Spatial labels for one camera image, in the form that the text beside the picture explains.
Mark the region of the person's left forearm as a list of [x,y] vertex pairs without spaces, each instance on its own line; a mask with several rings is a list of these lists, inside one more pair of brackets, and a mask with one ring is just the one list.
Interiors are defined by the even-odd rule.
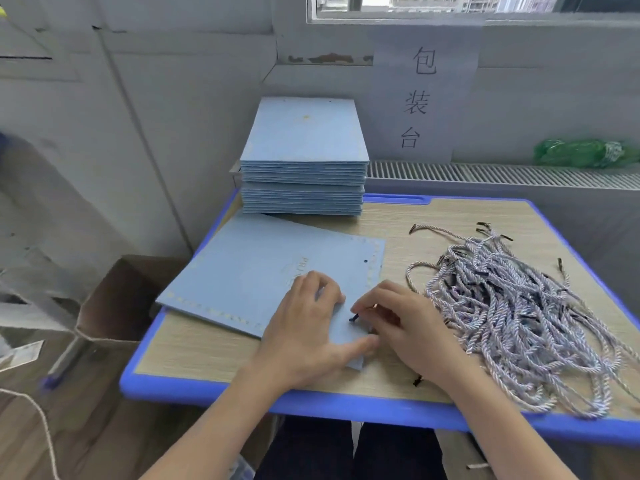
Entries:
[[268,409],[307,379],[283,363],[250,362],[140,480],[228,480],[229,469]]

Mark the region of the person's left hand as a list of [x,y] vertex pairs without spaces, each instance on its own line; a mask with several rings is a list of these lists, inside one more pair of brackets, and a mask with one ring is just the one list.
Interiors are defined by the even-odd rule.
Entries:
[[296,277],[249,363],[277,362],[286,369],[301,370],[308,379],[293,388],[308,386],[345,368],[327,363],[328,345],[334,344],[329,339],[332,316],[344,301],[331,277],[317,271]]

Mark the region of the white paper slip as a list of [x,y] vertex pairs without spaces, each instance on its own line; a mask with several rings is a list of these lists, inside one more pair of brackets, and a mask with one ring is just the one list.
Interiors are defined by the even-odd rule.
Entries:
[[39,340],[12,349],[8,355],[0,358],[0,373],[36,362],[40,357],[44,343],[44,340]]

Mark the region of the brown cardboard box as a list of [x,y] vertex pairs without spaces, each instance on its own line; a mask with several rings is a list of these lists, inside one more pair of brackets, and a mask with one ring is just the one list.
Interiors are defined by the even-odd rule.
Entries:
[[158,313],[156,298],[188,261],[143,255],[119,258],[83,302],[76,334],[105,347],[136,348]]

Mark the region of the stack of blue paper bags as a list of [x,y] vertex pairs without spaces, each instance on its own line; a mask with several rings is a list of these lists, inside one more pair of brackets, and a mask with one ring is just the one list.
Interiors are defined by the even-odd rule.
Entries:
[[359,216],[369,163],[353,100],[263,97],[239,160],[244,212]]

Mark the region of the window frame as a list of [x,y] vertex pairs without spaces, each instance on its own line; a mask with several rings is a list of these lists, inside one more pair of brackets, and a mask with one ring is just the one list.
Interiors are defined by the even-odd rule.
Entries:
[[308,23],[640,25],[640,0],[306,0]]

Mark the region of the green plastic bag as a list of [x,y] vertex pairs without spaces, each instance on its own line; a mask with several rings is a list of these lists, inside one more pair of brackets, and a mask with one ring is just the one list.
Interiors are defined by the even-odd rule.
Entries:
[[546,139],[534,148],[533,164],[577,169],[624,168],[640,163],[640,150],[620,141]]

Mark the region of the person's right hand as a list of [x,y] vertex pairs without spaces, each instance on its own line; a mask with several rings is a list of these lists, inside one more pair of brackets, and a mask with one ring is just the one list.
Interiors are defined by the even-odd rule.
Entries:
[[368,317],[382,317],[400,325],[400,345],[383,341],[412,371],[448,394],[475,366],[432,301],[405,285],[384,280],[358,298],[351,312],[369,325]]

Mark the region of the white paper sign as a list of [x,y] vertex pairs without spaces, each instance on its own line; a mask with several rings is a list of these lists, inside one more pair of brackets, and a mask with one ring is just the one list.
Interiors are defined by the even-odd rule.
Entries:
[[452,160],[480,46],[478,27],[425,27],[379,40],[367,101],[377,155]]

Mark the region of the white radiator grille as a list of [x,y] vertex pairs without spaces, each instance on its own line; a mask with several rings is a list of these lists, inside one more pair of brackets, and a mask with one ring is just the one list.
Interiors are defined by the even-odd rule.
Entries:
[[640,191],[640,173],[502,164],[372,161],[368,180]]

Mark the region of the person's dark trousers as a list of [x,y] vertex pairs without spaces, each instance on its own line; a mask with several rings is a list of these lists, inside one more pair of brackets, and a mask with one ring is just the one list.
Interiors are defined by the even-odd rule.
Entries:
[[254,480],[447,480],[434,430],[286,416]]

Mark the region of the wooden table with blue rim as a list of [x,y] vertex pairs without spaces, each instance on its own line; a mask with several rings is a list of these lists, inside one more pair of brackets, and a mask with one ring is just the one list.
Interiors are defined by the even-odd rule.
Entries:
[[[518,257],[557,273],[557,259],[583,298],[615,334],[640,352],[640,321],[617,297],[602,274],[571,247],[532,203],[524,200],[441,198],[372,194],[359,219],[292,216],[290,220],[329,230],[386,240],[380,277],[404,282],[409,263],[435,261],[450,239],[433,232],[409,234],[414,223],[428,223],[470,235],[477,221],[492,224],[515,241]],[[120,379],[130,399],[208,406],[252,355],[256,339],[175,312],[161,311],[132,355]],[[293,390],[272,413],[468,431],[462,414],[433,384],[414,386],[415,375],[386,346],[362,371],[343,369],[308,390]],[[542,435],[597,444],[640,446],[640,404],[613,387],[610,416],[582,420],[560,407],[553,413],[527,413]]]

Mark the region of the person's right forearm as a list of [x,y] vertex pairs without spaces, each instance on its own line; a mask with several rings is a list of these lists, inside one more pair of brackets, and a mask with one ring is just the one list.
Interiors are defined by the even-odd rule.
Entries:
[[482,370],[448,372],[439,386],[463,414],[497,480],[578,480]]

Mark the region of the blue paper bag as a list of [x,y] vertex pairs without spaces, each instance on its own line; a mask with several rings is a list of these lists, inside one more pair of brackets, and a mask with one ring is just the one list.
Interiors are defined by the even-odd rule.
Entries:
[[346,296],[329,327],[332,343],[367,334],[350,307],[380,281],[384,239],[335,232],[239,211],[214,234],[156,302],[252,337],[261,337],[296,277],[328,275]]

